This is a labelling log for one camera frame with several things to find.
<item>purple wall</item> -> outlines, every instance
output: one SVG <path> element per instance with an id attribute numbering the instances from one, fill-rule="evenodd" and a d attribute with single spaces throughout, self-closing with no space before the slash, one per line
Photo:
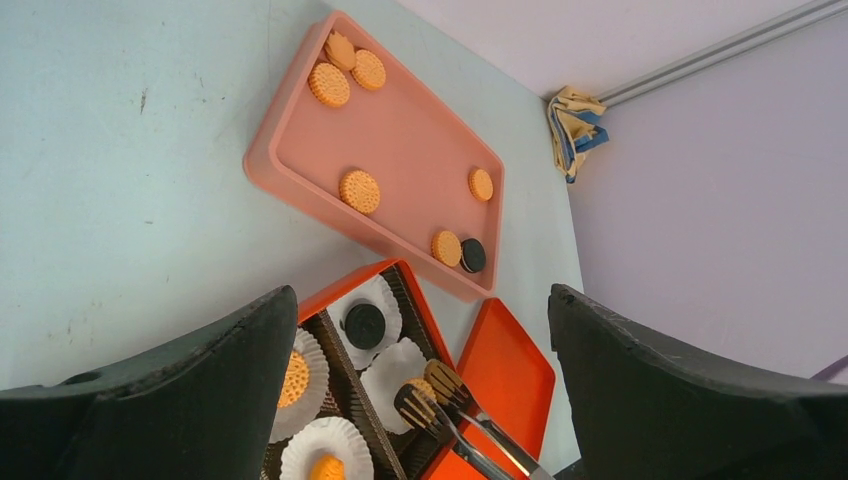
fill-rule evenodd
<path id="1" fill-rule="evenodd" d="M 846 45 L 841 16 L 611 109 L 569 191 L 586 293 L 783 373 L 848 354 Z"/>

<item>wall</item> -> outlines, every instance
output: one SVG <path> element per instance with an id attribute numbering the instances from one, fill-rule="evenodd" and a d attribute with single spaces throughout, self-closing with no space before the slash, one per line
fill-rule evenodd
<path id="1" fill-rule="evenodd" d="M 848 354 L 845 45 L 841 16 L 611 109 L 569 191 L 586 293 L 779 372 Z"/>
<path id="2" fill-rule="evenodd" d="M 600 93 L 807 0 L 397 0 L 547 97 Z"/>

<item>orange cookie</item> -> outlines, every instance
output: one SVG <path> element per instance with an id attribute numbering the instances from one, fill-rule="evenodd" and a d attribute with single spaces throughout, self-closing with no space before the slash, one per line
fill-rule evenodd
<path id="1" fill-rule="evenodd" d="M 330 63 L 342 71 L 349 72 L 356 66 L 356 52 L 353 50 L 353 44 L 340 33 L 330 33 L 324 43 L 324 54 L 327 55 Z"/>
<path id="2" fill-rule="evenodd" d="M 366 90 L 379 90 L 386 84 L 386 67 L 368 50 L 356 51 L 356 67 L 350 72 L 356 83 Z"/>
<path id="3" fill-rule="evenodd" d="M 354 170 L 339 184 L 342 201 L 359 213 L 370 215 L 380 205 L 380 187 L 377 180 L 362 170 Z"/>
<path id="4" fill-rule="evenodd" d="M 283 391 L 277 400 L 277 408 L 285 408 L 298 401 L 309 385 L 309 366 L 303 355 L 292 352 L 289 366 L 286 368 L 286 379 L 283 381 Z"/>
<path id="5" fill-rule="evenodd" d="M 475 168 L 468 175 L 468 188 L 471 189 L 471 195 L 481 202 L 488 202 L 495 193 L 492 177 L 482 168 Z"/>
<path id="6" fill-rule="evenodd" d="M 345 480 L 344 462 L 332 455 L 324 455 L 312 466 L 309 480 Z"/>
<path id="7" fill-rule="evenodd" d="M 430 382 L 424 380 L 423 378 L 410 378 L 409 380 L 404 382 L 404 385 L 412 385 L 418 390 L 421 390 L 424 395 L 430 397 L 431 400 L 436 400 L 436 391 L 433 390 L 433 386 L 430 385 Z"/>
<path id="8" fill-rule="evenodd" d="M 350 84 L 344 73 L 326 62 L 315 65 L 309 73 L 309 89 L 318 101 L 334 108 L 350 99 Z"/>
<path id="9" fill-rule="evenodd" d="M 442 230 L 437 233 L 433 237 L 432 249 L 436 260 L 449 267 L 459 265 L 459 260 L 462 258 L 462 246 L 453 232 Z"/>

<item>cookie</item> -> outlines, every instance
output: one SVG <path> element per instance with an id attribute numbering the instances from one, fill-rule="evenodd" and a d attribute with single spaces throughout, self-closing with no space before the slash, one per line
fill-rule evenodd
<path id="1" fill-rule="evenodd" d="M 324 105 L 338 108 L 350 99 L 350 83 L 341 70 L 329 63 L 315 65 L 308 82 L 312 94 Z"/>
<path id="2" fill-rule="evenodd" d="M 404 385 L 412 385 L 413 387 L 415 387 L 416 390 L 429 397 L 430 400 L 438 401 L 436 399 L 436 391 L 433 390 L 433 386 L 430 385 L 430 382 L 424 380 L 423 378 L 410 378 L 404 383 Z M 412 428 L 422 427 L 422 425 L 413 425 L 407 422 L 405 418 L 403 419 L 403 421 Z"/>
<path id="3" fill-rule="evenodd" d="M 298 352 L 292 352 L 289 366 L 286 368 L 286 379 L 283 381 L 283 392 L 277 401 L 277 408 L 286 408 L 298 401 L 309 385 L 309 366 Z"/>
<path id="4" fill-rule="evenodd" d="M 468 188 L 471 189 L 471 195 L 481 202 L 488 202 L 495 193 L 492 177 L 482 168 L 475 168 L 468 175 Z"/>
<path id="5" fill-rule="evenodd" d="M 468 273 L 477 273 L 486 268 L 486 250 L 476 238 L 462 241 L 462 258 L 460 266 Z"/>
<path id="6" fill-rule="evenodd" d="M 360 303 L 347 312 L 342 330 L 351 345 L 360 350 L 371 350 L 383 341 L 386 317 L 376 306 Z"/>
<path id="7" fill-rule="evenodd" d="M 344 462 L 332 455 L 324 455 L 312 466 L 309 480 L 345 480 Z"/>
<path id="8" fill-rule="evenodd" d="M 386 67 L 368 50 L 356 51 L 356 66 L 350 72 L 356 83 L 366 90 L 379 90 L 386 84 Z"/>
<path id="9" fill-rule="evenodd" d="M 339 183 L 342 201 L 359 213 L 370 215 L 380 205 L 380 187 L 377 180 L 362 170 L 354 170 Z"/>
<path id="10" fill-rule="evenodd" d="M 431 247 L 436 260 L 449 267 L 459 265 L 459 260 L 462 257 L 462 246 L 459 243 L 459 238 L 453 232 L 442 230 L 437 233 L 433 237 Z"/>
<path id="11" fill-rule="evenodd" d="M 430 397 L 431 400 L 436 400 L 436 391 L 433 390 L 433 386 L 430 385 L 430 382 L 424 380 L 423 378 L 410 378 L 404 385 L 412 385 L 413 387 L 420 390 L 424 395 Z"/>
<path id="12" fill-rule="evenodd" d="M 344 72 L 349 72 L 356 66 L 356 52 L 353 50 L 353 44 L 340 33 L 330 33 L 324 43 L 324 54 L 327 55 L 330 63 Z"/>

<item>cloth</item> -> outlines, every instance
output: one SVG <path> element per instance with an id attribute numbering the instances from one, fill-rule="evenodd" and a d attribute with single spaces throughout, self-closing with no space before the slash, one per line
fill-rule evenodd
<path id="1" fill-rule="evenodd" d="M 598 126 L 606 109 L 597 99 L 569 86 L 548 103 L 554 164 L 568 183 L 576 180 L 589 151 L 609 141 L 607 131 Z"/>

